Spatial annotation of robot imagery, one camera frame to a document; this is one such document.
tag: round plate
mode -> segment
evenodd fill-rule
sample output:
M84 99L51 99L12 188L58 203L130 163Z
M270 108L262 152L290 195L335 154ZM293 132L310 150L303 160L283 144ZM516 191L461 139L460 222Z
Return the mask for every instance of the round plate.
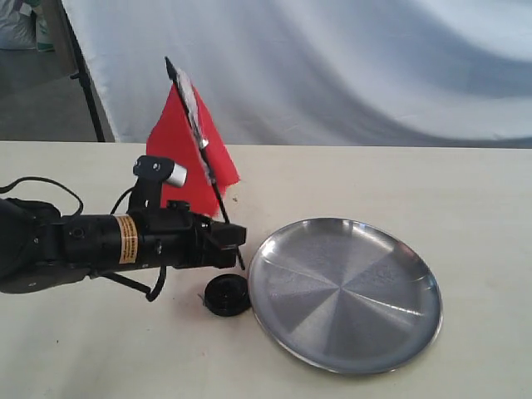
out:
M440 290L426 264L353 220L302 220L273 233L249 267L249 295L269 335L331 372L391 371L441 326Z

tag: table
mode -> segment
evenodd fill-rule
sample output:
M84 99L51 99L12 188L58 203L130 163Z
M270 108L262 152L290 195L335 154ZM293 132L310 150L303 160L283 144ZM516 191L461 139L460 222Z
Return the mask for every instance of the table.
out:
M251 312L224 319L198 293L220 271L170 270L154 303L105 279L0 295L0 397L529 397L532 151L230 146L242 181L226 195L249 228L249 261L275 229L339 216L386 230L434 272L444 305L436 342L374 377L313 369L280 349ZM61 181L107 213L134 182L143 145L0 143L0 184ZM12 196L75 200L27 183ZM154 283L156 270L133 272Z

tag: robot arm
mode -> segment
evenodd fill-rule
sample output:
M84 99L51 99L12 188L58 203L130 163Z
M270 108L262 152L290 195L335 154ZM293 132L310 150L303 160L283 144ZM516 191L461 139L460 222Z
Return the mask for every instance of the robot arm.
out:
M235 265L246 228L195 214L181 201L160 207L162 185L182 186L184 168L143 155L134 173L138 180L128 190L124 215L61 216L45 202L0 199L0 292L30 293L89 276L109 278L153 300L164 283L166 266ZM160 279L154 290L116 274L155 267L160 268Z

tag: white curtain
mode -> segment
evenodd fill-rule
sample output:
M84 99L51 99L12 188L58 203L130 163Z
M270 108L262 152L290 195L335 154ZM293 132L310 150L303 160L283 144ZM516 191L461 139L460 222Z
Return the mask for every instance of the white curtain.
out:
M63 0L119 141L190 75L227 143L532 146L532 2Z

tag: silver cylinder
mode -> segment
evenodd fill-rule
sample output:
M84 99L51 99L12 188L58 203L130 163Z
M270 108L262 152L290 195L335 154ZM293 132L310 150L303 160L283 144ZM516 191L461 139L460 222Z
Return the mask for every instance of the silver cylinder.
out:
M186 168L174 163L174 170L172 170L172 174L166 180L166 183L168 183L169 185L173 185L174 187L183 187L186 182L186 174Z

